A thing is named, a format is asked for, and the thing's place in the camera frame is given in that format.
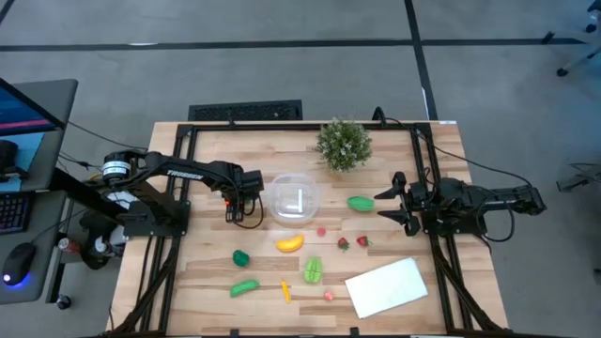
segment green toy vegetable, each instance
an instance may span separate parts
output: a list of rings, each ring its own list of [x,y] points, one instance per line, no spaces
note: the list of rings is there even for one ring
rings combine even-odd
[[[374,209],[374,201],[367,197],[353,196],[347,199],[348,207],[360,212],[367,212]]]
[[[229,291],[229,297],[231,297],[231,298],[237,297],[245,292],[255,290],[258,287],[259,287],[259,282],[257,280],[247,280],[247,281],[238,283],[238,284],[232,286],[231,290]]]
[[[242,250],[234,251],[232,259],[234,259],[234,264],[242,268],[246,267],[248,262],[251,261],[251,257]]]
[[[321,258],[311,257],[307,262],[307,268],[304,270],[304,280],[307,283],[315,284],[321,279]]]

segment computer monitor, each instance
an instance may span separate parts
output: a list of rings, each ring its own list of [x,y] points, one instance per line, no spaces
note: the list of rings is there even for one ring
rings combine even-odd
[[[0,136],[64,128],[63,122],[0,79]]]

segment computer mouse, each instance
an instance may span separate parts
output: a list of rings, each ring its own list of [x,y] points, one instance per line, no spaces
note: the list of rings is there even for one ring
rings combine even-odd
[[[29,272],[35,255],[36,246],[30,242],[21,243],[12,249],[2,267],[4,283],[6,285],[20,283]]]

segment small green plant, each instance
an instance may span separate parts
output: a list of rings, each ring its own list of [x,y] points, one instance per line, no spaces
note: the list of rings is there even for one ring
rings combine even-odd
[[[347,173],[359,163],[365,165],[372,156],[371,144],[362,125],[335,118],[331,124],[321,126],[316,150],[331,170]]]

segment yellow banana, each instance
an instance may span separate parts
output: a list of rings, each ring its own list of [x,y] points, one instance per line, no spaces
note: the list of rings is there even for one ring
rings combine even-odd
[[[304,235],[298,235],[289,239],[278,240],[275,246],[283,253],[292,253],[298,250],[304,242]]]

